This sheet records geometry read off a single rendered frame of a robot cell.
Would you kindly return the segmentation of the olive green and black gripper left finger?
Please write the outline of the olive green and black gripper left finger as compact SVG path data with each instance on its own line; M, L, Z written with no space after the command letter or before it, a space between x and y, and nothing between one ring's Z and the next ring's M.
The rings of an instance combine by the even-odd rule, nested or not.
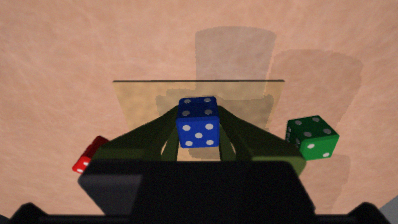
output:
M91 160L177 161L179 148L177 113L178 105L159 118L100 145ZM166 146L161 154L164 145Z

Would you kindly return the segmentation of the red die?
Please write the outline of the red die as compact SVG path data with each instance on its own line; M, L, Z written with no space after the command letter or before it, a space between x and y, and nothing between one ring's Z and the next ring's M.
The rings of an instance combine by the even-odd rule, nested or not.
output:
M72 170L82 174L90 160L92 159L93 155L97 151L100 145L108 142L109 140L103 138L102 136L97 136L92 143L86 148L80 158L72 167Z

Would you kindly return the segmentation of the blue die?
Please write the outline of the blue die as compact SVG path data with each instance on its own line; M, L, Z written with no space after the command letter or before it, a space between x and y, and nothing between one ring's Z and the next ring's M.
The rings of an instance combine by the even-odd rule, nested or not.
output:
M214 96L179 100L176 127L182 148L217 147L219 123Z

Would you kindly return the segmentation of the tan flat mat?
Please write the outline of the tan flat mat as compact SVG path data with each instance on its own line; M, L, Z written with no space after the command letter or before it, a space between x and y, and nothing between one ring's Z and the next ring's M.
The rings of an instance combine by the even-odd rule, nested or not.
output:
M284 80L114 80L129 131L174 108L181 98L214 96L236 117L268 132ZM219 146L178 148L177 161L220 161Z

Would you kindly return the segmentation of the green die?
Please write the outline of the green die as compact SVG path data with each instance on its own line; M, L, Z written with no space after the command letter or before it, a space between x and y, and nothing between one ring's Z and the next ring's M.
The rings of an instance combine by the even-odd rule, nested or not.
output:
M306 161L330 158L339 137L319 115L287 122L285 140L295 144Z

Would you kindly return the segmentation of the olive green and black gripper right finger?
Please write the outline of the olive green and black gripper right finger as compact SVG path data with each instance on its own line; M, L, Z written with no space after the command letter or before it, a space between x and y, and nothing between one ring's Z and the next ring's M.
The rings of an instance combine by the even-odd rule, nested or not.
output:
M296 145L236 117L220 105L218 112L220 161L287 161L300 176L307 162Z

